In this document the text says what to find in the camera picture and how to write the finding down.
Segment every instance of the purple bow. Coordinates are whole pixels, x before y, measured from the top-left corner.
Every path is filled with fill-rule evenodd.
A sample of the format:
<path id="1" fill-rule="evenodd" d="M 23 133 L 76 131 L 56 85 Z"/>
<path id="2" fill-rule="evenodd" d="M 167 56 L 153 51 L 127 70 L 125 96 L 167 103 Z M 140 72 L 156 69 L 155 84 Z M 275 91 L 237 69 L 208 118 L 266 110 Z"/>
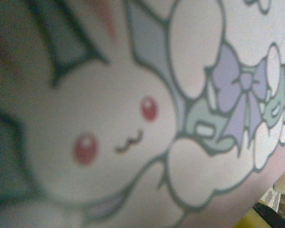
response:
<path id="1" fill-rule="evenodd" d="M 218 108 L 223 113 L 230 113 L 221 137 L 231 136 L 241 146 L 246 116 L 249 140 L 262 121 L 257 99 L 264 101 L 266 98 L 266 60 L 261 60 L 254 74 L 242 73 L 236 53 L 229 45 L 223 44 L 212 78 L 218 91 Z"/>

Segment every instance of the red eye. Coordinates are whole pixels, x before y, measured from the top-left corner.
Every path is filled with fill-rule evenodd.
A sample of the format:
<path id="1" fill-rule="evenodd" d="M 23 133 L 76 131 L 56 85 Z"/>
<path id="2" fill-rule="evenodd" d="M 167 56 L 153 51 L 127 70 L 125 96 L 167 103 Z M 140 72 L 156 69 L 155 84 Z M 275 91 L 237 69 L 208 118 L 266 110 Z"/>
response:
<path id="1" fill-rule="evenodd" d="M 141 112 L 147 121 L 154 121 L 157 117 L 158 108 L 152 97 L 145 97 L 141 103 Z"/>
<path id="2" fill-rule="evenodd" d="M 77 139 L 74 148 L 74 157 L 81 165 L 90 164 L 98 151 L 98 143 L 96 138 L 89 133 L 82 134 Z"/>

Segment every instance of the yellow object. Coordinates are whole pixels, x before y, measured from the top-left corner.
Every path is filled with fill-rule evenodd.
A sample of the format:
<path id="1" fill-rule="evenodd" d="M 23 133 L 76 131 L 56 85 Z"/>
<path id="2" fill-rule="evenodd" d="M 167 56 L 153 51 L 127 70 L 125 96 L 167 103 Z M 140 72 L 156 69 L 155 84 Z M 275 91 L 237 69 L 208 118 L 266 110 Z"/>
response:
<path id="1" fill-rule="evenodd" d="M 234 228 L 271 228 L 254 209 L 251 209 L 246 215 L 234 226 Z"/>

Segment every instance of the pink fabric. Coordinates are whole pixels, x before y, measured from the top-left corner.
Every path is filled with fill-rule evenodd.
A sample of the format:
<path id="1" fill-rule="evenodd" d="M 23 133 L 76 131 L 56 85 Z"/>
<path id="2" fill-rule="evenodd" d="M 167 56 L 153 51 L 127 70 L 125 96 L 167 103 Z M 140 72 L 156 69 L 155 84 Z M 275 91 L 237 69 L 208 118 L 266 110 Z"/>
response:
<path id="1" fill-rule="evenodd" d="M 94 13 L 99 17 L 99 19 L 104 23 L 109 35 L 113 41 L 116 41 L 116 31 L 114 27 L 114 20 L 112 9 L 108 0 L 86 0 L 91 6 Z"/>

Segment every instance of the cartoon illustration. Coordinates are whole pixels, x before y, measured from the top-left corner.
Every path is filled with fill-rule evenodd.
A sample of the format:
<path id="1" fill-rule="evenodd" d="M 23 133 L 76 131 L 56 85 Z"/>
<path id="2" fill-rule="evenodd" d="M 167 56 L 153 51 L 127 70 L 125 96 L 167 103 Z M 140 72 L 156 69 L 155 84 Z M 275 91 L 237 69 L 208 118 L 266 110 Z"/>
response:
<path id="1" fill-rule="evenodd" d="M 66 226 L 177 227 L 285 144 L 285 15 L 276 18 L 285 3 L 176 0 L 165 11 L 155 1 L 112 1 L 113 29 L 75 20 L 84 6 L 46 2 L 29 1 L 59 87 L 47 84 L 43 60 L 40 87 L 11 107 L 6 94 L 16 97 L 17 86 L 0 92 L 0 140 L 24 126 L 12 128 L 25 135 L 13 186 L 28 186 L 1 195 L 0 206 L 31 221 L 24 211 L 44 207 L 48 221 Z M 270 29 L 277 20 L 281 30 Z"/>

